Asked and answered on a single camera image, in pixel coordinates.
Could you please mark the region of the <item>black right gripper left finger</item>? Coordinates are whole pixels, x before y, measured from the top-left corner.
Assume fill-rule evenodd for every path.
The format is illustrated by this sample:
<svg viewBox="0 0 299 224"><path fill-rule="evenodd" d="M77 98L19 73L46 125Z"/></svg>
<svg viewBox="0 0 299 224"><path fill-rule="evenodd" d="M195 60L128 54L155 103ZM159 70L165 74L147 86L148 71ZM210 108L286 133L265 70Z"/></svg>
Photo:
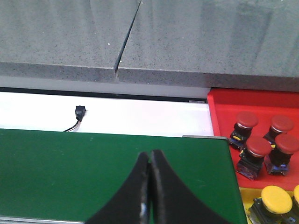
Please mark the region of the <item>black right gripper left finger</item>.
<svg viewBox="0 0 299 224"><path fill-rule="evenodd" d="M150 165L146 152L138 155L129 176L113 197L86 224L148 224Z"/></svg>

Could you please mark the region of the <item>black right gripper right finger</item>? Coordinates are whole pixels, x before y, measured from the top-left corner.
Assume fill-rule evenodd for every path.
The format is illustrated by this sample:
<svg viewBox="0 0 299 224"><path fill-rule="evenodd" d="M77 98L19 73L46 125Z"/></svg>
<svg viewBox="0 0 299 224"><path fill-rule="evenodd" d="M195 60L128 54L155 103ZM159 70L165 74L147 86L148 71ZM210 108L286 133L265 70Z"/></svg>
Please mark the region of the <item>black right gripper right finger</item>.
<svg viewBox="0 0 299 224"><path fill-rule="evenodd" d="M162 150L153 150L150 160L150 196L154 223L229 223L191 192L175 173Z"/></svg>

